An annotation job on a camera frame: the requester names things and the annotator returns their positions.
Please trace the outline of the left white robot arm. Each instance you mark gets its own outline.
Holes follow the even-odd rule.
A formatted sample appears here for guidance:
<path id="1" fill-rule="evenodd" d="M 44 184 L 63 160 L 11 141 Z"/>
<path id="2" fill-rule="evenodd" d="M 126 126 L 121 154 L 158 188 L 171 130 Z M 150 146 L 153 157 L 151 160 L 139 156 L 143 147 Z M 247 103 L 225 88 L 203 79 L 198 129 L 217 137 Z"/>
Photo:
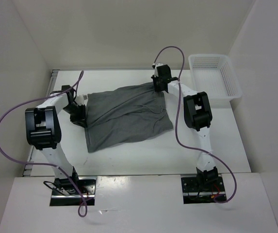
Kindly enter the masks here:
<path id="1" fill-rule="evenodd" d="M 48 163 L 53 164 L 54 185 L 73 195 L 78 194 L 80 181 L 61 147 L 62 131 L 58 114 L 65 111 L 70 122 L 82 128 L 87 127 L 86 106 L 76 102 L 76 90 L 63 85 L 53 91 L 44 103 L 25 110 L 26 137 L 30 145 L 40 151 Z"/>

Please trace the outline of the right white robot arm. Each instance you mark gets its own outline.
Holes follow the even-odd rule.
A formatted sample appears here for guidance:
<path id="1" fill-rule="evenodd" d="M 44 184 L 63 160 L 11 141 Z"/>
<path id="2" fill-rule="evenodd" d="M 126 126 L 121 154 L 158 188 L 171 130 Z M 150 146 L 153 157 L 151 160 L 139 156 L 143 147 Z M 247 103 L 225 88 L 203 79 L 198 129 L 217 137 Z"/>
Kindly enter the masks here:
<path id="1" fill-rule="evenodd" d="M 178 109 L 183 108 L 183 119 L 186 126 L 193 131 L 200 147 L 196 164 L 196 185 L 198 192 L 207 191 L 218 179 L 215 161 L 210 155 L 210 126 L 212 112 L 206 92 L 197 92 L 173 77 L 168 65 L 154 63 L 154 74 L 151 76 L 156 92 L 165 91 L 178 98 Z"/>

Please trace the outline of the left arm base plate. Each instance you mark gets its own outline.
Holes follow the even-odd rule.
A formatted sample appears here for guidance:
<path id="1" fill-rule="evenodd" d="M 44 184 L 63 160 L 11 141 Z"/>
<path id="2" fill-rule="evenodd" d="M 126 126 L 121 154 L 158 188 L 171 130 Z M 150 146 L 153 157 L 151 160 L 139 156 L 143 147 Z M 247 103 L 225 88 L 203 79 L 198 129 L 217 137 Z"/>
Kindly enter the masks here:
<path id="1" fill-rule="evenodd" d="M 95 177 L 80 177 L 78 180 L 78 188 L 82 192 L 87 205 L 95 205 L 96 194 L 96 181 Z M 65 190 L 63 187 L 57 187 L 57 182 L 43 182 L 46 187 L 51 190 L 50 206 L 80 206 L 83 201 L 75 189 Z"/>

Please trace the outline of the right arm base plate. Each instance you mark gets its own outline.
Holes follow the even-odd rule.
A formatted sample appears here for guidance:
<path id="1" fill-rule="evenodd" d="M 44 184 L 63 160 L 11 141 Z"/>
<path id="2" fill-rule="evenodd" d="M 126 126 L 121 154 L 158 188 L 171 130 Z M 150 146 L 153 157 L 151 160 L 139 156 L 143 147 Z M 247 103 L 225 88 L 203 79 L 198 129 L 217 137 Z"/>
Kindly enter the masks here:
<path id="1" fill-rule="evenodd" d="M 184 204 L 214 203 L 214 198 L 217 201 L 227 200 L 221 176 L 216 181 L 203 186 L 199 185 L 196 175 L 181 176 L 181 188 Z"/>

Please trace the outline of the grey shorts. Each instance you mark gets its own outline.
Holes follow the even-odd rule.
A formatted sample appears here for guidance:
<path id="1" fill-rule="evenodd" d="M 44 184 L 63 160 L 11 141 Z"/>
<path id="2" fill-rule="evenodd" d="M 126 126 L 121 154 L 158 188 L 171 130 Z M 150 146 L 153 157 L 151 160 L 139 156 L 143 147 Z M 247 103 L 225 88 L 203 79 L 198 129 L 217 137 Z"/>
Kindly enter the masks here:
<path id="1" fill-rule="evenodd" d="M 153 83 L 88 94 L 87 150 L 93 153 L 121 143 L 156 137 L 173 129 L 165 97 Z"/>

